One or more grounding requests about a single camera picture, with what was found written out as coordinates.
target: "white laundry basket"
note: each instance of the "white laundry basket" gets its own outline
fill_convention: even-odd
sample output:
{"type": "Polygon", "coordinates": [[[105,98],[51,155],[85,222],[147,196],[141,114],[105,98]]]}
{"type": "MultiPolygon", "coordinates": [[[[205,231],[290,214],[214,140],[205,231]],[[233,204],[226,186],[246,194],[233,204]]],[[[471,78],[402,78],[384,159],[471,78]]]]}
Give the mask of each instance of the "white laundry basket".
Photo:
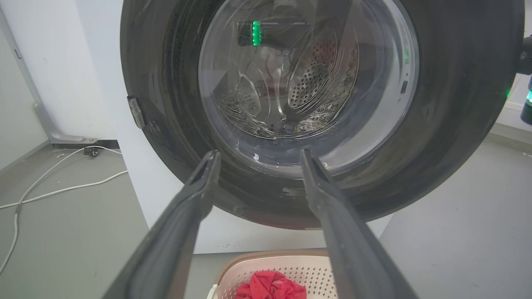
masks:
{"type": "Polygon", "coordinates": [[[337,299],[326,250],[265,251],[240,255],[218,274],[207,299],[235,299],[242,283],[257,271],[279,271],[305,286],[307,299],[337,299]]]}

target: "green light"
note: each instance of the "green light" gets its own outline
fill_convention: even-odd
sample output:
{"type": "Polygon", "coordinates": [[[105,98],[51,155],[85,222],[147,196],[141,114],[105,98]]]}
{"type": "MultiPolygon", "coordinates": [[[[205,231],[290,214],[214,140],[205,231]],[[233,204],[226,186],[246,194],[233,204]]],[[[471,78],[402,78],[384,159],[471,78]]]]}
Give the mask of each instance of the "green light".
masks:
{"type": "Polygon", "coordinates": [[[253,22],[252,35],[253,46],[259,46],[262,41],[261,23],[259,21],[253,22]]]}

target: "gray floor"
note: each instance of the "gray floor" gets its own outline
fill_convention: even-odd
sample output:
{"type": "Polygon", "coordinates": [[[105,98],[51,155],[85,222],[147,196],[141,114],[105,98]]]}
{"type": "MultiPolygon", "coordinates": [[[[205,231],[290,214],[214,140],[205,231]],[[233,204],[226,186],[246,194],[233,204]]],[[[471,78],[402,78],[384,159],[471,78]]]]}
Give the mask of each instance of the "gray floor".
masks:
{"type": "MultiPolygon", "coordinates": [[[[0,205],[60,157],[45,148],[0,176],[0,205]]],[[[65,162],[30,194],[100,181],[125,169],[109,152],[65,162]]],[[[530,298],[532,154],[483,143],[448,181],[397,212],[381,241],[421,298],[530,298]]],[[[0,259],[14,207],[0,210],[0,259]]],[[[23,206],[0,298],[100,298],[147,233],[127,175],[23,206]]],[[[238,253],[196,255],[185,299],[204,299],[238,253]]]]}
{"type": "Polygon", "coordinates": [[[532,153],[483,143],[380,238],[420,298],[532,298],[532,153]]]}
{"type": "MultiPolygon", "coordinates": [[[[0,177],[0,205],[17,202],[72,151],[47,146],[0,177]]],[[[96,182],[126,169],[120,155],[70,157],[29,198],[96,182]]],[[[0,210],[0,259],[13,239],[14,207],[0,210]]],[[[128,175],[23,205],[19,239],[0,275],[0,297],[99,298],[147,233],[128,175]]]]}

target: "red cloth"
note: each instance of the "red cloth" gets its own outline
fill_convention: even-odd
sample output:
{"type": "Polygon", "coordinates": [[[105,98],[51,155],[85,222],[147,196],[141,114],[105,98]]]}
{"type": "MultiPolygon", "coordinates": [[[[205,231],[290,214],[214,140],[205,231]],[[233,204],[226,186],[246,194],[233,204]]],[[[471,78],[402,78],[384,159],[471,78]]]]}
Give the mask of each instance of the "red cloth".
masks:
{"type": "Polygon", "coordinates": [[[241,284],[235,299],[306,299],[306,288],[278,271],[253,273],[249,284],[241,284]]]}

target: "power cord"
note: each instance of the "power cord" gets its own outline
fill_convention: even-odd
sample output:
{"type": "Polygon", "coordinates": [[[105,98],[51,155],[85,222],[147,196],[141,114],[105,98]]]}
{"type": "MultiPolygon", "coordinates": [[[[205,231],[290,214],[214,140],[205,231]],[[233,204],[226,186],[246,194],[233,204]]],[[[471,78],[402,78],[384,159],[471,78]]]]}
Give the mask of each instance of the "power cord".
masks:
{"type": "Polygon", "coordinates": [[[37,196],[37,197],[34,197],[34,198],[31,198],[29,200],[24,200],[24,198],[26,196],[28,196],[28,194],[30,193],[31,190],[33,190],[33,188],[42,180],[43,177],[45,177],[48,173],[50,173],[50,171],[52,171],[56,166],[58,166],[59,164],[61,164],[61,162],[65,161],[66,159],[68,159],[70,156],[72,156],[73,154],[76,154],[78,152],[81,152],[83,151],[85,148],[90,148],[90,147],[97,147],[97,148],[102,148],[104,150],[108,150],[108,151],[111,151],[113,153],[117,153],[117,154],[122,154],[120,152],[117,152],[117,151],[114,151],[110,148],[107,148],[107,147],[103,147],[103,146],[99,146],[99,145],[90,145],[90,146],[86,146],[84,148],[80,148],[76,151],[74,151],[73,153],[71,153],[70,155],[66,156],[65,158],[63,158],[61,161],[59,161],[56,165],[54,165],[52,168],[48,169],[48,171],[46,171],[42,176],[40,176],[40,178],[38,178],[35,183],[33,183],[29,188],[28,190],[26,190],[26,192],[24,192],[24,194],[22,195],[22,197],[20,198],[19,202],[17,203],[12,203],[12,204],[7,204],[7,205],[3,205],[3,206],[0,206],[0,210],[1,209],[5,209],[6,207],[10,207],[10,206],[16,206],[16,210],[15,210],[15,219],[13,221],[14,225],[15,225],[15,235],[13,237],[13,243],[11,243],[11,248],[9,249],[9,252],[7,253],[7,256],[5,257],[5,260],[4,262],[2,263],[2,267],[0,268],[0,275],[2,274],[2,271],[4,271],[4,268],[5,266],[7,265],[7,262],[9,260],[9,258],[11,257],[11,253],[13,253],[13,249],[15,248],[15,243],[16,243],[16,240],[18,239],[19,237],[19,214],[20,214],[20,207],[23,203],[29,203],[29,202],[32,202],[32,201],[36,201],[36,200],[39,200],[41,198],[45,198],[45,197],[49,197],[49,196],[52,196],[52,195],[55,195],[55,194],[58,194],[58,193],[61,193],[61,192],[65,192],[65,191],[69,191],[69,190],[74,190],[74,189],[78,189],[78,188],[83,188],[83,187],[89,187],[89,186],[95,186],[95,185],[99,185],[99,184],[103,184],[109,180],[112,180],[114,178],[116,178],[117,176],[119,175],[123,175],[124,173],[127,173],[128,171],[123,171],[123,172],[119,172],[103,181],[99,181],[99,182],[94,182],[94,183],[91,183],[91,184],[85,184],[85,185],[79,185],[79,186],[74,186],[74,187],[69,187],[69,188],[65,188],[65,189],[61,189],[61,190],[58,190],[58,191],[54,191],[54,192],[50,192],[50,193],[47,193],[47,194],[43,194],[43,195],[40,195],[40,196],[37,196]]]}

